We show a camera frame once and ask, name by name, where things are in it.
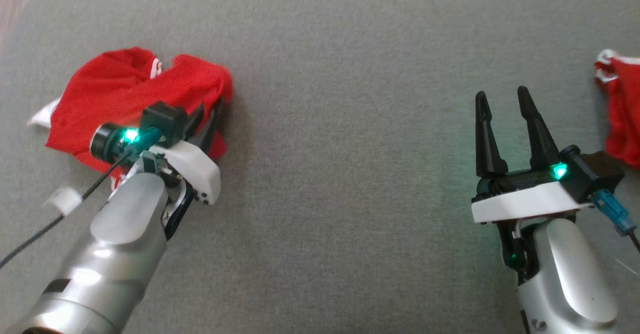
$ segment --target white trim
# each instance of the white trim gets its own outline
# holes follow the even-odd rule
[[[149,74],[149,79],[153,79],[158,75],[162,74],[162,62],[158,58],[153,59],[153,63],[151,63],[151,73]]]
[[[603,51],[599,52],[596,61],[605,65],[611,65],[611,58],[617,58],[619,56],[620,54],[618,54],[614,50],[604,49]]]
[[[614,74],[607,75],[605,74],[605,71],[602,69],[596,70],[595,77],[599,79],[599,81],[601,81],[602,84],[606,84],[606,83],[609,83],[610,81],[615,81],[615,79],[618,79],[618,75],[614,75]]]
[[[640,58],[633,58],[632,56],[617,56],[616,59],[628,65],[640,65]]]
[[[62,97],[58,97],[49,104],[46,104],[42,109],[38,110],[38,112],[29,119],[27,125],[39,125],[41,127],[51,129],[51,116],[58,107],[60,99],[62,99]]]

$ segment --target blue connector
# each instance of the blue connector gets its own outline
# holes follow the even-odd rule
[[[615,225],[621,237],[628,236],[638,227],[629,218],[629,212],[607,189],[600,189],[590,197],[591,202]]]

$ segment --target black cable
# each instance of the black cable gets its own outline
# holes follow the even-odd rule
[[[98,180],[96,180],[93,183],[93,185],[89,189],[87,189],[86,192],[83,193],[82,201],[84,202],[89,197],[89,195],[91,195],[91,193],[93,193],[94,190],[96,190],[96,188],[98,188],[98,186],[100,186],[100,184],[102,184],[103,181],[105,181],[105,179],[107,179],[107,177],[109,177],[109,174],[111,174],[114,171],[114,169],[116,169],[123,161],[125,161],[126,158],[128,158],[128,155],[121,156],[115,163],[113,163],[112,166],[110,166],[108,168],[108,170],[106,172],[104,172],[102,175],[100,175]],[[12,252],[10,252],[9,255],[5,256],[4,259],[2,259],[2,261],[0,261],[0,270],[2,268],[4,268],[4,266],[6,266],[7,263],[9,263],[9,261],[11,261],[11,259],[13,259],[16,255],[20,254],[20,252],[22,252],[28,246],[32,245],[35,241],[40,239],[41,236],[44,236],[48,231],[53,229],[53,227],[55,227],[56,225],[60,224],[60,222],[62,222],[62,220],[64,218],[65,218],[64,215],[58,216],[52,222],[48,223],[48,225],[46,225],[45,227],[40,229],[34,236],[32,236],[31,238],[28,238],[25,242],[23,242],[20,245],[18,245],[18,247],[16,247],[14,250],[12,250]]]
[[[65,218],[64,215],[59,215],[52,222],[48,223],[45,227],[39,230],[34,236],[28,238],[24,243],[21,243],[18,247],[16,247],[9,255],[5,256],[2,261],[0,261],[0,270],[4,268],[4,266],[11,261],[16,255],[20,254],[23,250],[25,250],[28,246],[32,245],[35,241],[37,241],[41,236],[44,236],[48,231],[50,231],[53,227],[58,225],[58,223],[62,222]]]
[[[96,190],[96,188],[98,188],[100,186],[100,184],[103,183],[103,181],[105,181],[105,179],[107,179],[107,177],[109,177],[109,174],[111,174],[114,169],[118,168],[119,165],[122,164],[123,161],[126,160],[126,158],[128,158],[128,155],[122,155],[121,157],[119,157],[119,159],[113,163],[113,165],[111,165],[107,171],[105,171],[102,175],[100,175],[100,177],[98,178],[98,180],[95,181],[95,183],[93,183],[93,185],[86,190],[86,192],[84,192],[82,194],[82,201],[86,200],[87,198],[89,198],[89,195],[91,195],[91,193],[94,192],[94,190]]]
[[[636,232],[635,231],[630,232],[629,238],[631,238],[631,242],[633,242],[635,249],[637,249],[638,253],[640,253],[640,242],[638,242],[638,238],[636,237]]]

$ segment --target white cable clip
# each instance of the white cable clip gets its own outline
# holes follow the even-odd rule
[[[51,196],[44,202],[44,205],[54,206],[63,216],[68,216],[78,206],[82,204],[82,195],[71,186],[63,186],[58,188]]]

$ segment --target camera lens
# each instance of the camera lens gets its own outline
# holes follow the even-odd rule
[[[89,152],[94,158],[105,161],[106,163],[115,163],[123,149],[123,138],[125,127],[112,122],[105,122],[98,127],[91,138]]]

